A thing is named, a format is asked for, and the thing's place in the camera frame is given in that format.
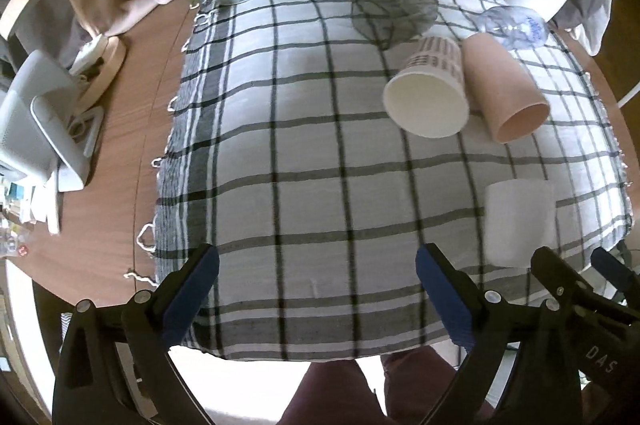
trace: pink cup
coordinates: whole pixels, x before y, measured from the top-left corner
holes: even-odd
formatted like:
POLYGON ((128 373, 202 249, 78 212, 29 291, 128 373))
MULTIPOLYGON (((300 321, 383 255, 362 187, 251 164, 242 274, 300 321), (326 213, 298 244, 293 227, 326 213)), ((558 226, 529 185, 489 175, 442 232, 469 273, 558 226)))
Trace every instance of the pink cup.
POLYGON ((498 143, 531 134, 549 116, 549 104, 519 62, 491 35, 462 42, 465 80, 498 143))

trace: cup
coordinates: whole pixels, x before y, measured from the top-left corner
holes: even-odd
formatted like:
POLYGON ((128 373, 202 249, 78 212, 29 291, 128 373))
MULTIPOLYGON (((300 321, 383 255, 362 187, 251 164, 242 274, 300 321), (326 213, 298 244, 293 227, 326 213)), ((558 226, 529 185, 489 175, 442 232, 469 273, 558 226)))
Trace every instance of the cup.
POLYGON ((519 62, 488 33, 462 42, 466 83, 498 143, 531 134, 549 116, 549 104, 519 62))
POLYGON ((459 132, 469 118, 469 104, 458 43, 425 37, 386 84, 382 100, 389 117, 413 134, 444 138, 459 132))
POLYGON ((484 256, 494 266, 528 268, 533 253, 554 241, 553 183, 508 180, 484 191, 484 256))

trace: plaid cloth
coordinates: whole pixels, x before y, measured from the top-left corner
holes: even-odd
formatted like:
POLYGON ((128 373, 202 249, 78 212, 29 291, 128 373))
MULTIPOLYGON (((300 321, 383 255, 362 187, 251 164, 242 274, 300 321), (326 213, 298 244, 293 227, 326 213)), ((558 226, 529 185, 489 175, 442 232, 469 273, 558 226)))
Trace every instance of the plaid cloth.
MULTIPOLYGON (((438 0, 430 34, 464 39, 503 0, 438 0)), ((551 106, 511 144, 477 111, 426 139, 386 115, 382 90, 417 42, 381 51, 351 23, 352 0, 204 0, 188 45, 159 175, 159 280, 202 242, 220 278, 184 342, 234 360, 332 360, 442 338, 415 253, 434 242, 456 268, 511 301, 540 300, 526 270, 482 252, 484 189, 545 178, 555 248, 576 268, 632 225, 620 150, 565 45, 514 52, 551 106)))

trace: maroon pants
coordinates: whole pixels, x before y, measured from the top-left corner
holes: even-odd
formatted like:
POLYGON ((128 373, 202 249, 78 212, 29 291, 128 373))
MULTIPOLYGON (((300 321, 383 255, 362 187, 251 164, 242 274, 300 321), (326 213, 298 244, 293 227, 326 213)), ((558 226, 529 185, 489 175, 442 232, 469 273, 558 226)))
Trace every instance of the maroon pants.
MULTIPOLYGON (((278 425, 417 425, 456 372, 431 347, 389 355, 386 417, 355 360, 312 363, 278 425)), ((481 416, 493 408, 484 402, 481 416)))

